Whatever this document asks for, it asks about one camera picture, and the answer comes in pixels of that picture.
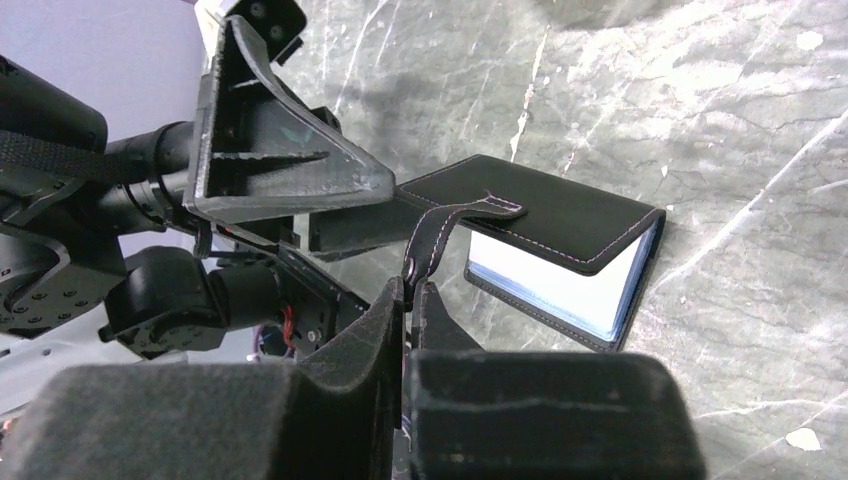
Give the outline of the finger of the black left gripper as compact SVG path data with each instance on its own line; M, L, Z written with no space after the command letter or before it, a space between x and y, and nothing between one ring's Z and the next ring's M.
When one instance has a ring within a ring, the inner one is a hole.
M387 479L404 287L300 361L85 365L3 444L6 479Z
M448 350L421 283L407 363L416 479L703 479L681 391L641 354Z

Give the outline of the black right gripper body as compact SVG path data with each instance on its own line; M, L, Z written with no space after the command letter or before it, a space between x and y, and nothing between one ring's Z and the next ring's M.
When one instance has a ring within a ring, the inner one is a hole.
M301 46L300 35L305 28L306 17L297 3L238 1L225 12L212 16L214 50L203 75L209 71L217 52L218 36L224 21L234 15L245 18L265 41L273 73L275 64L286 61ZM330 111L308 107L283 85L292 98L342 134L337 119ZM294 219L298 215L229 225L210 222L192 214L199 222L195 247L198 257L212 255L211 239L216 235L235 245L234 251L224 254L224 266L206 276L208 300L218 313L216 330L272 322L290 330L296 318L312 317L326 321L337 313L337 297L319 286L317 278L320 271L299 253L300 239L293 230Z

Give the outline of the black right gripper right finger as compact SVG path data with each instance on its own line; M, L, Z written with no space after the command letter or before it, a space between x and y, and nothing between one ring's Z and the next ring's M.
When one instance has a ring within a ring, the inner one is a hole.
M405 200L313 213L309 217L309 251L337 261L391 244L406 242L423 214Z

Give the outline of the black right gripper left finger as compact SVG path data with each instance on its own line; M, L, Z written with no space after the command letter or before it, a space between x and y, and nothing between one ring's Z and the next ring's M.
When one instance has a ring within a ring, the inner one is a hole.
M390 168L287 93L238 15L201 78L187 175L184 207L229 225L382 203L396 186Z

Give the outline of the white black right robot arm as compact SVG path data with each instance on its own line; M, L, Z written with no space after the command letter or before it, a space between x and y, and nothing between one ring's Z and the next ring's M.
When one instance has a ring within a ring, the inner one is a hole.
M406 240L393 172L273 73L301 46L293 1L212 15L191 121L118 141L82 103L1 62L1 331L35 340L103 306L97 334L145 360L301 317L325 337L367 308L332 262Z

